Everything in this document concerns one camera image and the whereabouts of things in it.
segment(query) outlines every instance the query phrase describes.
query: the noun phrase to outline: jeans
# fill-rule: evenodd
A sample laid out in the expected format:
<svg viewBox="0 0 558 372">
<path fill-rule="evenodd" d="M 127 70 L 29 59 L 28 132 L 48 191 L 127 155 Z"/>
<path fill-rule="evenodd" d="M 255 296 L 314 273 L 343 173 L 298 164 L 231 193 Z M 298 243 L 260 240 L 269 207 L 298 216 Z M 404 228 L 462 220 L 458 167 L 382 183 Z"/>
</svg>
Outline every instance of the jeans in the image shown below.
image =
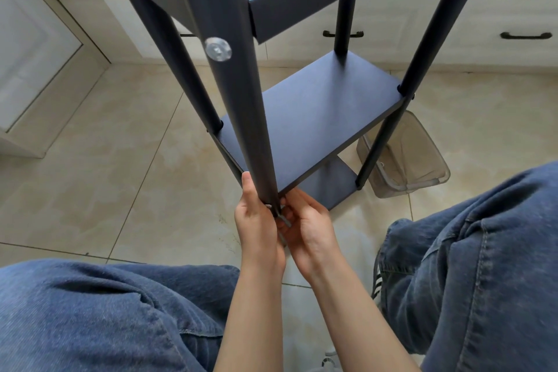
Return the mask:
<svg viewBox="0 0 558 372">
<path fill-rule="evenodd" d="M 423 370 L 558 370 L 557 222 L 553 163 L 389 228 L 380 307 Z M 218 266 L 2 268 L 0 370 L 211 371 L 237 279 Z"/>
<path fill-rule="evenodd" d="M 0 370 L 211 371 L 238 272 L 57 259 L 2 268 Z"/>
<path fill-rule="evenodd" d="M 380 308 L 422 370 L 558 370 L 558 162 L 412 222 L 380 248 Z"/>
</svg>

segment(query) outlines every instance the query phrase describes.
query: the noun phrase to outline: shelving unit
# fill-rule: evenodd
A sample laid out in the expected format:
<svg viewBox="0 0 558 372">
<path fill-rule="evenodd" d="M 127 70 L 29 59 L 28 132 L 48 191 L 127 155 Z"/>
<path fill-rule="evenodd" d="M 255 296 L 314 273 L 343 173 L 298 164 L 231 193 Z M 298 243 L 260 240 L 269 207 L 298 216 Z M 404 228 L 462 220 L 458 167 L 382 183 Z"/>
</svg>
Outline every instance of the shelving unit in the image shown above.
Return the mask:
<svg viewBox="0 0 558 372">
<path fill-rule="evenodd" d="M 348 51 L 355 0 L 339 0 L 333 51 L 261 93 L 263 43 L 335 0 L 130 0 L 237 179 L 250 171 L 276 214 L 299 185 L 333 208 L 364 186 L 467 0 L 441 0 L 400 82 Z M 174 17 L 204 44 L 228 114 L 218 117 Z M 356 175 L 337 156 L 381 121 Z"/>
</svg>

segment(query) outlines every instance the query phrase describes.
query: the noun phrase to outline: plastic bin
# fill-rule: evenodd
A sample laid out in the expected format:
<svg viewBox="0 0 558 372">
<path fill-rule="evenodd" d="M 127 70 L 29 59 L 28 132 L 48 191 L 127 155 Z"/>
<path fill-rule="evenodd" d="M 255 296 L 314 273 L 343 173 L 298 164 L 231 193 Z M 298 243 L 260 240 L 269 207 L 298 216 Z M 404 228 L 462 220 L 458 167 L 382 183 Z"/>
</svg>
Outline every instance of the plastic bin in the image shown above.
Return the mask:
<svg viewBox="0 0 558 372">
<path fill-rule="evenodd" d="M 364 162 L 381 124 L 358 140 L 357 153 Z M 450 170 L 417 117 L 405 111 L 370 174 L 370 184 L 379 198 L 409 194 L 419 188 L 443 184 Z"/>
</svg>

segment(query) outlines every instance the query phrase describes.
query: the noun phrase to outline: black handle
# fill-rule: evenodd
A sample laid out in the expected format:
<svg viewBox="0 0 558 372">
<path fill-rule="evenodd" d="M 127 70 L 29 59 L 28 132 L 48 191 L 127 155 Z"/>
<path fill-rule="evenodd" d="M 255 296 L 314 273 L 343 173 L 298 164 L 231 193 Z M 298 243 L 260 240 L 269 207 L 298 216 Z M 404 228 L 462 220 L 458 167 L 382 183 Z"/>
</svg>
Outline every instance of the black handle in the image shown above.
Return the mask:
<svg viewBox="0 0 558 372">
<path fill-rule="evenodd" d="M 335 34 L 331 34 L 329 31 L 324 31 L 324 32 L 322 33 L 322 35 L 323 35 L 324 37 L 335 37 Z M 360 38 L 360 37 L 364 37 L 364 31 L 357 31 L 356 33 L 351 34 L 350 36 L 351 36 L 351 38 L 353 38 L 353 39 L 358 39 L 358 38 Z"/>
<path fill-rule="evenodd" d="M 508 32 L 500 34 L 504 40 L 548 40 L 552 33 L 542 33 L 541 35 L 511 35 Z"/>
</svg>

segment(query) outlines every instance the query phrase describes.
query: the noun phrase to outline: forearm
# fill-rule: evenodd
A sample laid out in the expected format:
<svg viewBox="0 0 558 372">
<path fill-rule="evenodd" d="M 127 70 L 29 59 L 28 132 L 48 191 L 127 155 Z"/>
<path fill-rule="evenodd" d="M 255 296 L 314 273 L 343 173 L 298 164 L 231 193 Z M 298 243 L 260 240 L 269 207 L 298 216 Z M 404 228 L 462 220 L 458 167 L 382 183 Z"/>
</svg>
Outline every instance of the forearm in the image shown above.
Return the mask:
<svg viewBox="0 0 558 372">
<path fill-rule="evenodd" d="M 311 284 L 345 372 L 419 371 L 342 255 Z"/>
<path fill-rule="evenodd" d="M 215 372 L 283 372 L 281 275 L 242 266 Z"/>
</svg>

